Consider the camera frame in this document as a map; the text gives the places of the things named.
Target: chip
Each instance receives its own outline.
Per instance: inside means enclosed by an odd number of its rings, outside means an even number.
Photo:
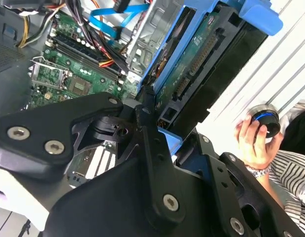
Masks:
[[[74,94],[87,95],[90,88],[91,88],[91,83],[89,83],[88,81],[77,76],[73,76],[71,78],[69,91],[73,92]]]

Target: hand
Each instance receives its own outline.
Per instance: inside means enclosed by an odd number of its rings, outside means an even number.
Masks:
[[[253,169],[265,169],[274,160],[283,140],[283,135],[278,133],[270,143],[265,144],[266,126],[262,125],[257,133],[259,121],[256,120],[251,125],[250,122],[251,116],[247,115],[246,119],[235,128],[234,135],[242,153],[240,159],[245,165]]]

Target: black knob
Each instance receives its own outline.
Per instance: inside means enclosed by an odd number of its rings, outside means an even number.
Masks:
[[[258,120],[260,126],[265,125],[267,127],[266,137],[274,137],[279,133],[281,126],[279,124],[279,115],[272,105],[258,105],[249,111],[252,116],[251,122]]]

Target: white wall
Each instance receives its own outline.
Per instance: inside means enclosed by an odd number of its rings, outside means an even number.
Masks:
[[[10,211],[0,208],[0,228],[8,217]],[[0,237],[18,237],[23,225],[26,223],[27,218],[23,215],[12,213],[3,229],[0,231]],[[37,237],[39,231],[31,224],[29,235],[25,232],[24,237]]]

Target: cable bundle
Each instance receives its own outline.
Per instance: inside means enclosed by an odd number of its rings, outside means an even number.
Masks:
[[[88,22],[82,16],[83,9],[80,0],[65,0],[65,3],[67,4],[73,19],[80,26],[85,40],[106,55],[106,61],[99,62],[99,66],[107,67],[116,63],[121,70],[128,72],[125,57],[106,42],[103,33],[100,32],[100,34],[98,34],[95,29],[88,25]]]

